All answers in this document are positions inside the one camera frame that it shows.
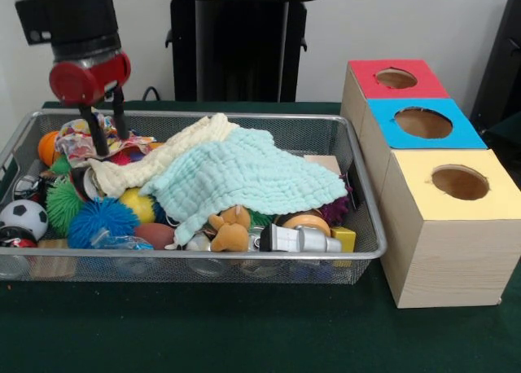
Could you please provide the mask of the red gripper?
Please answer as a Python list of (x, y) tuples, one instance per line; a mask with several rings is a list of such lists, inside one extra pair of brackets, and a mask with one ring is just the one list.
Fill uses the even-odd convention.
[(129, 79), (130, 73), (131, 66), (126, 53), (61, 61), (50, 71), (50, 88), (56, 98), (65, 105), (80, 105), (81, 117), (89, 126), (98, 156), (107, 156), (109, 150), (105, 133), (89, 106), (114, 91), (112, 110), (116, 131), (121, 140), (128, 139), (129, 130), (125, 121), (124, 94), (121, 87)]

